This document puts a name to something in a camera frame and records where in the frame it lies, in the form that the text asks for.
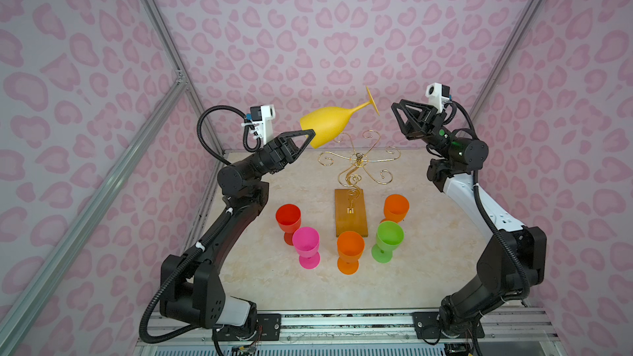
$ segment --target glass base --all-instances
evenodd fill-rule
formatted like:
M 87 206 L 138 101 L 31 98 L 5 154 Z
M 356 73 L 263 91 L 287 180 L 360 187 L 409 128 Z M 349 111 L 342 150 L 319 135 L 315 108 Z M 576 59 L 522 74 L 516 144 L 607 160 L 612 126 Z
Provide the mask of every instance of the glass base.
M 305 269 L 314 269 L 318 267 L 320 262 L 321 255 L 318 252 L 312 257 L 299 256 L 299 264 Z
M 378 245 L 374 245 L 372 248 L 372 257 L 377 262 L 381 262 L 383 264 L 390 262 L 393 255 L 393 252 L 385 252 L 383 249 L 379 248 Z
M 344 262 L 339 258 L 337 262 L 337 266 L 339 267 L 339 271 L 344 273 L 345 275 L 352 275 L 353 273 L 358 271 L 358 261 L 354 262 Z

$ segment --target pink leopard print wall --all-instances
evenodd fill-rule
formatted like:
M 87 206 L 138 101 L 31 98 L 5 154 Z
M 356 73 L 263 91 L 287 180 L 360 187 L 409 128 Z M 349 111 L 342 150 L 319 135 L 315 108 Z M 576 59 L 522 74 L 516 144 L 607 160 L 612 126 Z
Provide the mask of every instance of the pink leopard print wall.
M 138 0 L 0 0 L 0 320 L 174 80 Z
M 526 0 L 157 0 L 207 106 L 274 104 L 275 131 L 299 129 L 318 107 L 365 109 L 347 130 L 383 144 L 400 133 L 392 102 L 423 100 L 433 81 L 470 107 Z M 240 120 L 213 114 L 226 148 L 242 149 Z M 357 145 L 367 145 L 369 141 Z
M 633 352 L 633 3 L 548 0 L 477 121 L 486 190 L 548 235 L 570 356 Z
M 16 356 L 131 354 L 160 265 L 180 253 L 210 179 L 196 121 L 182 97 Z

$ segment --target white arm segment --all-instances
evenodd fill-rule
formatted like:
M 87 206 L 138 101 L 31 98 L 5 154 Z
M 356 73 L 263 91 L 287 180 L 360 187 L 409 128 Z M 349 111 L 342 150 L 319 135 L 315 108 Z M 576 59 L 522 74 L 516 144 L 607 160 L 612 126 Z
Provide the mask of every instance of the white arm segment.
M 486 225 L 486 222 L 479 214 L 477 205 L 475 204 L 475 196 L 473 194 L 473 178 L 472 175 L 462 173 L 452 178 L 447 178 L 444 183 L 444 193 L 453 201 L 455 201 L 468 217 L 475 223 L 484 238 L 490 240 L 493 236 L 492 231 Z M 517 231 L 524 225 L 521 220 L 514 218 L 506 212 L 493 198 L 479 187 L 479 198 L 484 206 L 488 217 L 493 221 L 498 229 L 504 229 L 508 232 Z

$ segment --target black arm segment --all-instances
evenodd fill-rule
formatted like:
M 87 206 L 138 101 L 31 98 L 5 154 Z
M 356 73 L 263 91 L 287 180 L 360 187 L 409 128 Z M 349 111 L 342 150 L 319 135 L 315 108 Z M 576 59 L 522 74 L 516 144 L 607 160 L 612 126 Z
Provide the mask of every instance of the black arm segment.
M 501 235 L 517 254 L 530 285 L 541 283 L 545 271 L 545 233 L 538 227 L 523 227 L 510 233 L 501 230 Z M 477 275 L 442 300 L 440 327 L 449 335 L 464 333 L 481 315 L 503 305 L 506 294 L 520 288 L 518 273 L 499 241 L 492 237 L 477 261 Z
M 297 136 L 306 136 L 300 147 L 292 140 Z M 261 150 L 219 171 L 218 184 L 230 218 L 225 223 L 226 213 L 222 213 L 202 239 L 207 239 L 209 234 L 217 235 L 162 292 L 160 313 L 163 316 L 206 329 L 217 326 L 226 304 L 219 276 L 222 264 L 242 232 L 268 202 L 268 183 L 261 181 L 262 176 L 278 172 L 296 161 L 314 136 L 313 130 L 284 132 Z M 161 284 L 196 250 L 200 250 L 198 244 L 188 248 L 181 256 L 168 256 L 161 266 Z M 187 281 L 190 278 L 194 279 L 193 283 Z M 237 328 L 245 336 L 255 330 L 256 305 L 249 303 L 251 309 L 246 323 Z

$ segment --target cup foot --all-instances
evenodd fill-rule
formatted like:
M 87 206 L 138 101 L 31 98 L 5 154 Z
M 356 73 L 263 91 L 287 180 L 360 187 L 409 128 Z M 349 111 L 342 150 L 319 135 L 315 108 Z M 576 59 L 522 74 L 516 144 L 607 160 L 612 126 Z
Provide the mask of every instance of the cup foot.
M 345 275 L 352 275 L 353 273 L 358 271 L 358 261 L 355 262 L 344 262 L 343 260 L 341 260 L 339 258 L 339 261 L 337 262 L 337 265 L 339 267 L 339 271 L 344 273 Z
M 320 262 L 321 255 L 318 252 L 312 257 L 299 256 L 299 264 L 305 269 L 314 269 L 318 267 Z
M 379 248 L 378 245 L 374 245 L 372 248 L 372 257 L 374 260 L 380 263 L 387 263 L 391 261 L 393 257 L 393 252 L 386 252 L 383 249 Z
M 290 246 L 293 246 L 292 235 L 294 235 L 294 233 L 284 233 L 284 241 L 286 241 L 286 243 L 289 244 Z

